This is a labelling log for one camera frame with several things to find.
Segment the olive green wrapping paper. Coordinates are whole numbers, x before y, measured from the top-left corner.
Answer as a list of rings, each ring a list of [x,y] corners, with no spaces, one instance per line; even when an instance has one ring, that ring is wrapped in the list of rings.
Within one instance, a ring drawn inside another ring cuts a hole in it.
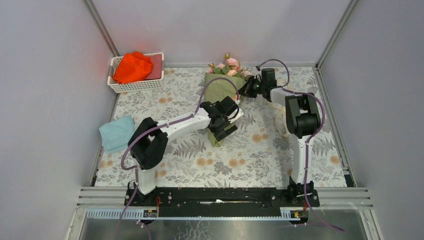
[[[211,80],[218,77],[227,78],[237,87],[238,90],[241,89],[246,83],[246,81],[241,77],[206,72],[204,75],[204,85],[208,84]],[[237,97],[235,88],[228,81],[218,79],[206,88],[203,96],[203,101],[215,103],[223,100],[227,96],[230,96],[232,99],[235,100]]]

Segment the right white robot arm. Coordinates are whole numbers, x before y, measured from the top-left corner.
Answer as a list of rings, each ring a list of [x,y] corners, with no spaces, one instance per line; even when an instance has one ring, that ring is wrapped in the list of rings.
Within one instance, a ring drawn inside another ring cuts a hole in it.
[[[293,141],[290,183],[312,186],[312,147],[314,137],[325,123],[323,103],[313,93],[293,91],[277,85],[273,68],[264,68],[257,76],[247,76],[239,92],[249,98],[261,95],[268,102],[285,107],[286,131]]]

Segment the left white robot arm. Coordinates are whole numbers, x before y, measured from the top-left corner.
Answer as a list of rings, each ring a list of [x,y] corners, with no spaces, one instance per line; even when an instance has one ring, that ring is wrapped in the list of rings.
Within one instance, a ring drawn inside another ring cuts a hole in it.
[[[145,118],[128,142],[128,153],[136,166],[136,199],[144,206],[155,200],[155,167],[162,161],[169,142],[193,131],[208,129],[217,141],[237,130],[236,120],[244,115],[235,100],[200,103],[193,113],[169,120]]]

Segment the pink fake flower bunch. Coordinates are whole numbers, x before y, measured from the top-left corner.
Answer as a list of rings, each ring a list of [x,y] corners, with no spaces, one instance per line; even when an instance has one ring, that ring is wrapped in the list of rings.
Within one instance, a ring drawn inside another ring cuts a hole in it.
[[[222,63],[211,63],[208,66],[209,70],[207,71],[207,73],[209,74],[225,75],[228,77],[236,77],[242,79],[246,79],[247,77],[252,75],[249,70],[242,68],[241,62],[231,57],[230,53],[226,53],[224,55]]]

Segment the cream ribbon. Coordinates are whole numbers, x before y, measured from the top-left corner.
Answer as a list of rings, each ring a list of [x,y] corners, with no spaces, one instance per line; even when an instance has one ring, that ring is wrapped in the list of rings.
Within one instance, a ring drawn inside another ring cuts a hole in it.
[[[270,107],[277,110],[274,125],[281,136],[288,138],[290,133],[286,122],[286,97],[291,93],[288,89],[278,85],[276,79],[264,79],[263,85],[262,96]]]

